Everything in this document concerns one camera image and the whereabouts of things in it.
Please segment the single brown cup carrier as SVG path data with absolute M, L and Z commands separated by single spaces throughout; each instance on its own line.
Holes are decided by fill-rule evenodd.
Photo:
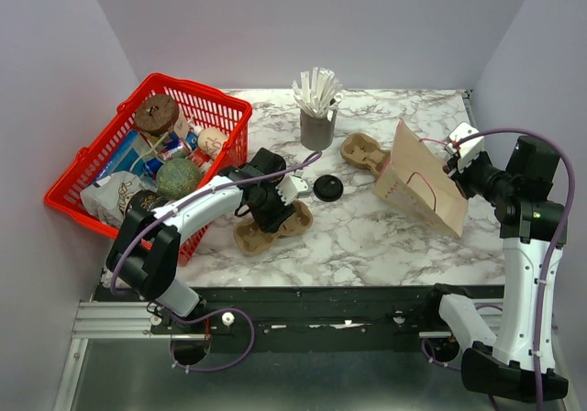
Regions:
M 252 217 L 246 217 L 233 228 L 233 239 L 238 249 L 246 256 L 259 255 L 276 241 L 300 236 L 313 225 L 313 215 L 301 200 L 293 201 L 294 213 L 275 233 L 263 232 Z

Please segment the pink beige paper bag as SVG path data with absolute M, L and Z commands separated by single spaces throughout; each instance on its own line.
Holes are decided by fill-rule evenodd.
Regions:
M 462 235 L 468 200 L 444 173 L 443 161 L 404 121 L 396 127 L 390 160 L 375 181 L 373 193 L 440 235 Z

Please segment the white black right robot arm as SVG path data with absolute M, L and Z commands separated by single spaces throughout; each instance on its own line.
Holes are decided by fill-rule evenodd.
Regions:
M 551 343 L 554 283 L 566 244 L 567 204 L 549 200 L 561 159 L 546 141 L 518 138 L 505 169 L 493 166 L 481 141 L 454 139 L 446 148 L 447 176 L 467 199 L 494 209 L 505 258 L 500 327 L 493 332 L 466 294 L 447 289 L 422 307 L 424 323 L 449 326 L 462 350 L 461 380 L 469 391 L 543 408 L 564 398 Z

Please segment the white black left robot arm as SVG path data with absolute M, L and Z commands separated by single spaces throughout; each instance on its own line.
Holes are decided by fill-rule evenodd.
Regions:
M 203 324 L 203 299 L 176 277 L 180 248 L 201 228 L 242 206 L 249 208 L 261 231 L 277 232 L 308 186 L 289 170 L 277 171 L 272 165 L 276 158 L 260 150 L 252 161 L 222 169 L 175 202 L 129 209 L 106 259 L 111 282 L 121 279 L 146 300 L 171 310 L 179 330 L 195 332 Z

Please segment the red and white can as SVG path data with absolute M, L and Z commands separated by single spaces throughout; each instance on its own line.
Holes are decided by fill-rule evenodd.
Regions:
M 213 159 L 201 149 L 194 150 L 189 156 L 189 159 L 198 167 L 206 171 L 212 166 L 213 163 Z

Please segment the cream bottle with pink print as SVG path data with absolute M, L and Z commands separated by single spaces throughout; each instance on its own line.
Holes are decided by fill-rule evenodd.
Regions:
M 215 127 L 203 128 L 196 126 L 194 133 L 197 136 L 198 148 L 205 154 L 215 159 L 228 141 L 228 136 Z

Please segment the grey straw holder can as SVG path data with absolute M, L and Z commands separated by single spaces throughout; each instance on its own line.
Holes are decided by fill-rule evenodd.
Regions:
M 312 151 L 326 150 L 334 138 L 338 111 L 332 110 L 326 117 L 312 117 L 300 111 L 300 142 Z

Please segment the green round melon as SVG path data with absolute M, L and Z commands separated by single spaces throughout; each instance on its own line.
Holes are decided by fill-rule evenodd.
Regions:
M 179 200 L 193 192 L 203 179 L 200 167 L 189 159 L 173 159 L 164 163 L 156 174 L 157 192 Z

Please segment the brown cardboard cup carrier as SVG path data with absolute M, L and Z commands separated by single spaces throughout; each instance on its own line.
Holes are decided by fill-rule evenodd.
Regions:
M 350 134 L 340 146 L 341 157 L 350 165 L 369 171 L 378 178 L 391 152 L 384 150 L 379 142 L 364 133 Z

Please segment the blue drink can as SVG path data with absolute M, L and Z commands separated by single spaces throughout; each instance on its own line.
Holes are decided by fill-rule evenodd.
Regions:
M 159 169 L 164 166 L 167 161 L 158 157 L 153 157 L 143 162 L 143 172 L 151 178 L 155 178 Z

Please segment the black Force tub pink lid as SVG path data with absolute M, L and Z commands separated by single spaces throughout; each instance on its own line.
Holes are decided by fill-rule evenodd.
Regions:
M 127 216 L 130 213 L 148 213 L 156 208 L 166 206 L 171 202 L 172 200 L 170 198 L 151 190 L 137 191 L 130 196 L 124 209 L 124 215 Z

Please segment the white wrapped straws bunch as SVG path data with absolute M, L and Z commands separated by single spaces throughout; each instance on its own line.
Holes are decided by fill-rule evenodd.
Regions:
M 292 83 L 293 98 L 300 109 L 315 118 L 328 118 L 338 110 L 343 87 L 336 74 L 326 68 L 314 67 L 300 73 L 300 83 Z

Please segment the brown lidded round jar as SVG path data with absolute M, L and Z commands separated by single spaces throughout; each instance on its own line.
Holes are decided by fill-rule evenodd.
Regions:
M 162 136 L 165 132 L 172 132 L 179 114 L 180 108 L 171 96 L 155 94 L 138 106 L 134 125 L 138 130 L 151 136 Z

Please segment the blue flat box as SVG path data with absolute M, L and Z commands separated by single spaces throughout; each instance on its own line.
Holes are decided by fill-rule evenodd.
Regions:
M 114 149 L 110 159 L 95 176 L 94 180 L 102 180 L 114 172 L 132 172 L 137 176 L 141 176 L 144 173 L 144 161 L 138 158 L 146 154 L 149 149 L 150 145 L 143 136 L 136 130 L 131 129 L 123 138 L 120 145 Z

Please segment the white grey snack bag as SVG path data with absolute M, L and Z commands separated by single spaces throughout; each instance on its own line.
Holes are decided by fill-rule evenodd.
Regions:
M 83 189 L 81 200 L 90 216 L 110 227 L 119 228 L 130 199 L 143 190 L 147 187 L 137 175 L 114 172 Z

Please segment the black table front rail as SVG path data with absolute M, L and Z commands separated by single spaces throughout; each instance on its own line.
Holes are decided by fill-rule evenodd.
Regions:
M 412 352 L 423 337 L 456 352 L 449 328 L 433 307 L 446 285 L 371 287 L 200 287 L 208 325 L 184 326 L 165 317 L 153 327 L 185 348 L 211 333 L 214 353 Z

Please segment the aluminium extrusion rail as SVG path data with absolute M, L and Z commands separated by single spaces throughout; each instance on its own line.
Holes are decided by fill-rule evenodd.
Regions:
M 103 339 L 203 341 L 203 333 L 184 333 L 165 325 L 145 302 L 81 302 L 72 325 L 71 344 L 56 395 L 55 410 L 71 410 L 88 345 Z

